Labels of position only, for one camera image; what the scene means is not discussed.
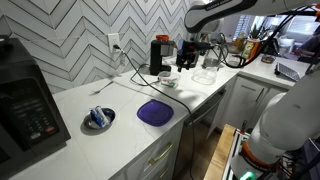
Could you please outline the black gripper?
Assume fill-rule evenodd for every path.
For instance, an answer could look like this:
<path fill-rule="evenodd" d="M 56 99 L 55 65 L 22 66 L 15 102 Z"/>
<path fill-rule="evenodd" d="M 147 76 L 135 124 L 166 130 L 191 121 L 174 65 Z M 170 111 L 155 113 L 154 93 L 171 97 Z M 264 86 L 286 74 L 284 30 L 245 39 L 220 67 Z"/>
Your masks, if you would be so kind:
<path fill-rule="evenodd" d="M 206 42 L 179 40 L 177 47 L 176 65 L 178 72 L 181 72 L 183 66 L 190 66 L 189 69 L 195 68 L 200 52 L 211 49 L 212 45 Z"/>

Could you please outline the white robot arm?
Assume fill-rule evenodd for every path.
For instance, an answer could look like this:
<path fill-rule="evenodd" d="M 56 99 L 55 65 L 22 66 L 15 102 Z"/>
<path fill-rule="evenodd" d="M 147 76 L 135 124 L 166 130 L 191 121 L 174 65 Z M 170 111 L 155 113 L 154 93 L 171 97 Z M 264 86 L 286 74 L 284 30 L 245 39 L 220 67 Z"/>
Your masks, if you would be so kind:
<path fill-rule="evenodd" d="M 232 14 L 296 15 L 303 6 L 319 0 L 213 0 L 191 6 L 184 17 L 190 33 L 198 33 L 214 20 Z M 231 159 L 234 175 L 260 180 L 277 168 L 287 151 L 301 148 L 320 130 L 320 70 L 311 64 L 289 91 L 274 96 L 260 116 L 240 152 Z"/>

